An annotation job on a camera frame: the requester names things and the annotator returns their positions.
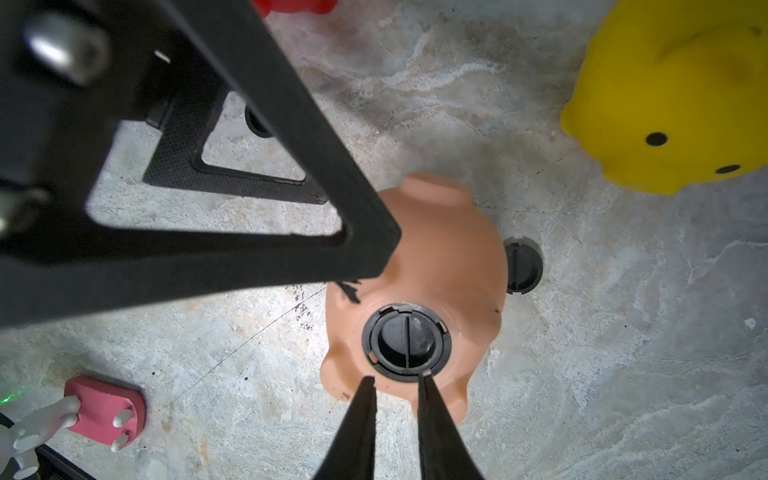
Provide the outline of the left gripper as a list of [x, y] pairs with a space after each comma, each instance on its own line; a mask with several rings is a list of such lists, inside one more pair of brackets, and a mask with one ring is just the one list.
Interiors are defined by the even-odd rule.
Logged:
[[147, 1], [2, 2], [2, 238], [117, 235], [86, 203], [149, 70]]

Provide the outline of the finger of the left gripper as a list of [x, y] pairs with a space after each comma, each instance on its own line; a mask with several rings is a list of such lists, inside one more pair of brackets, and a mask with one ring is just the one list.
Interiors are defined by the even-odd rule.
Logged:
[[228, 86], [218, 77], [181, 80], [159, 124], [161, 137], [143, 182], [185, 191], [321, 205], [327, 197], [309, 178], [293, 180], [209, 165], [205, 143], [220, 118]]
[[241, 95], [304, 178], [325, 194], [341, 218], [341, 230], [301, 236], [114, 228], [117, 235], [96, 239], [1, 236], [2, 325], [260, 286], [341, 284], [380, 274], [400, 240], [400, 228], [252, 4], [147, 2], [150, 109], [143, 122], [159, 130], [181, 80], [220, 78], [229, 93]]

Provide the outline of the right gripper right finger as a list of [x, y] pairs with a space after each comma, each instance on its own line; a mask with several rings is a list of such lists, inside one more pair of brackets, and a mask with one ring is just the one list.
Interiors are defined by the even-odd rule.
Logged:
[[422, 479], [484, 479], [429, 374], [419, 378], [417, 421]]

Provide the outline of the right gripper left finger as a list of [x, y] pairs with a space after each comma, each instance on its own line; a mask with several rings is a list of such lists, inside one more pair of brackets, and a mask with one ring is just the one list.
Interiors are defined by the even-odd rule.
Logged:
[[352, 398], [315, 479], [374, 478], [376, 413], [375, 379], [366, 376]]

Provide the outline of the black plug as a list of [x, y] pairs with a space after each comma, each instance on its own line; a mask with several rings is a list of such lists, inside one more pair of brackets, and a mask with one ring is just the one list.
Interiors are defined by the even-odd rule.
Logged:
[[510, 239], [505, 243], [508, 294], [527, 294], [540, 283], [544, 262], [539, 246], [531, 239]]
[[450, 359], [452, 339], [445, 322], [417, 304], [393, 303], [376, 310], [362, 332], [369, 364], [385, 378], [415, 383], [439, 373]]
[[256, 136], [264, 139], [273, 137], [273, 134], [265, 127], [258, 116], [246, 106], [244, 109], [244, 118], [248, 129]]

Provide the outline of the red piggy bank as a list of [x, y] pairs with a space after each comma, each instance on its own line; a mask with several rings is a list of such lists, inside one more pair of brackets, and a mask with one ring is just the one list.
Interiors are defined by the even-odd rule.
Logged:
[[251, 0], [250, 3], [262, 18], [266, 18], [272, 12], [325, 15], [336, 7], [338, 0]]

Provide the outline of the peach piggy bank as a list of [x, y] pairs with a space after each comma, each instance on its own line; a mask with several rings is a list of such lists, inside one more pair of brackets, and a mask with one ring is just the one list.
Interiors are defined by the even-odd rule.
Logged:
[[321, 368], [324, 389], [338, 400], [352, 398], [360, 380], [416, 406], [418, 387], [385, 378], [368, 362], [362, 332], [369, 317], [393, 303], [435, 312], [452, 339], [450, 359], [432, 375], [455, 422], [468, 411], [468, 384], [499, 335], [508, 268], [495, 225], [474, 206], [463, 184], [426, 173], [408, 175], [379, 193], [401, 229], [401, 239], [376, 278], [331, 283], [325, 319], [329, 350]]

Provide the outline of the yellow piggy bank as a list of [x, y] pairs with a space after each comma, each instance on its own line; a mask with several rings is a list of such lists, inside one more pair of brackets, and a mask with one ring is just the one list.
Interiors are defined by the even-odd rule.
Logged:
[[587, 45], [564, 133], [623, 188], [672, 195], [767, 163], [767, 5], [620, 1]]

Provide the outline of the white bunny on pink base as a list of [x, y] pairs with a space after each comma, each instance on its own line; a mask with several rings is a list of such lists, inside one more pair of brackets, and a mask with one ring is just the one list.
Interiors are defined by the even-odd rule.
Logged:
[[139, 391], [88, 376], [71, 378], [60, 400], [12, 426], [1, 426], [1, 466], [15, 461], [16, 479], [38, 473], [41, 464], [37, 450], [61, 430], [120, 452], [140, 436], [146, 416], [146, 403]]

